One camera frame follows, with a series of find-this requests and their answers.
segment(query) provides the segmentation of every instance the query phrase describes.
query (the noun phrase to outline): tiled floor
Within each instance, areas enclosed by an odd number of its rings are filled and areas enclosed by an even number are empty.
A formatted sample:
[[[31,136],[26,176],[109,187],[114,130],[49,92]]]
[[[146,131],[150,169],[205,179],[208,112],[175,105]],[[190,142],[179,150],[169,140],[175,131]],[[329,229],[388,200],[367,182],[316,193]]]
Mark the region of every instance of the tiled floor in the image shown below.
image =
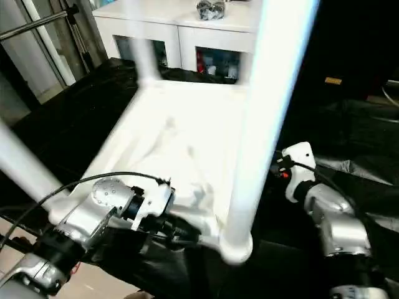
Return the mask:
[[[4,235],[10,226],[10,223],[0,218],[0,233]],[[22,229],[16,229],[12,237],[15,236],[24,236],[30,241],[35,240],[33,235]],[[0,254],[0,275],[10,270],[22,256],[22,253],[6,246]],[[137,290],[137,287],[116,279],[98,267],[82,263],[77,273],[54,298],[123,299]]]

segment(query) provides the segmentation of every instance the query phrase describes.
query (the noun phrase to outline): red object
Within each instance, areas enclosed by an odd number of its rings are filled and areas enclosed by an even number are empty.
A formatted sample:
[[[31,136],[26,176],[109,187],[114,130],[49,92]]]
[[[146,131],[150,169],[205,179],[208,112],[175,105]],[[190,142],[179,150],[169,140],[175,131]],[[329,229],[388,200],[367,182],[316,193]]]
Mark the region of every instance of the red object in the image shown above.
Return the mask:
[[[197,51],[197,72],[203,74],[205,71],[204,60],[202,59],[202,53]]]
[[[80,262],[75,265],[75,267],[70,271],[70,274],[71,275],[75,274],[79,270],[79,267],[80,267]]]

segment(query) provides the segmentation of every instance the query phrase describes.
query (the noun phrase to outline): cabinet door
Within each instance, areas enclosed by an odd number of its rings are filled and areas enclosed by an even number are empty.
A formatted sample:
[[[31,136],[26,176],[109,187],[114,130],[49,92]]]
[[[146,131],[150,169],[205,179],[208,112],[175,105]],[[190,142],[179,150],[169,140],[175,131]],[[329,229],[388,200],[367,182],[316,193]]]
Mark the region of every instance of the cabinet door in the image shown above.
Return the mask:
[[[144,38],[153,41],[159,64],[181,67],[177,26],[107,17],[95,17],[95,21],[109,58],[134,60],[130,43],[134,38]]]
[[[179,26],[181,64],[185,70],[237,78],[243,56],[252,53],[253,35]]]

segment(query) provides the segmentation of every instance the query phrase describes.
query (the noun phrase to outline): cabinet top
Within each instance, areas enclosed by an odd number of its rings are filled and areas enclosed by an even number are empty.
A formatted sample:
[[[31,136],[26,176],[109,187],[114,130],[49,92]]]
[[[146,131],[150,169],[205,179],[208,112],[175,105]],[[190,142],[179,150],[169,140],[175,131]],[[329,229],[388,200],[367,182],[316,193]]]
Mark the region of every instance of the cabinet top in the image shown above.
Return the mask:
[[[224,18],[214,21],[200,20],[195,0],[116,0],[96,9],[93,15],[112,19],[251,32],[255,19],[251,4],[247,1],[227,2]]]

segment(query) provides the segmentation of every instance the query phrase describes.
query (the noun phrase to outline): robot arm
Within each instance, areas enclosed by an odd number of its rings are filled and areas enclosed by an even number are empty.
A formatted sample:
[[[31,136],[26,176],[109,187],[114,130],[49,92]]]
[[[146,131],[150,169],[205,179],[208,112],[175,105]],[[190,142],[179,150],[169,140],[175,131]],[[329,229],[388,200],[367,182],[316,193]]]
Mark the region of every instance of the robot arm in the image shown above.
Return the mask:
[[[311,170],[292,165],[295,161],[315,168],[310,144],[298,143],[282,155],[280,170],[291,170],[286,198],[301,204],[319,228],[331,298],[388,298],[384,277],[372,259],[366,228],[353,207],[343,195],[318,182]]]
[[[144,193],[117,178],[98,180],[87,198],[59,225],[48,230],[0,280],[0,298],[47,298],[56,295],[71,270],[102,238],[112,219],[125,219],[131,230],[151,232],[169,244],[180,238],[198,241],[199,231],[169,215],[174,189],[168,183]]]

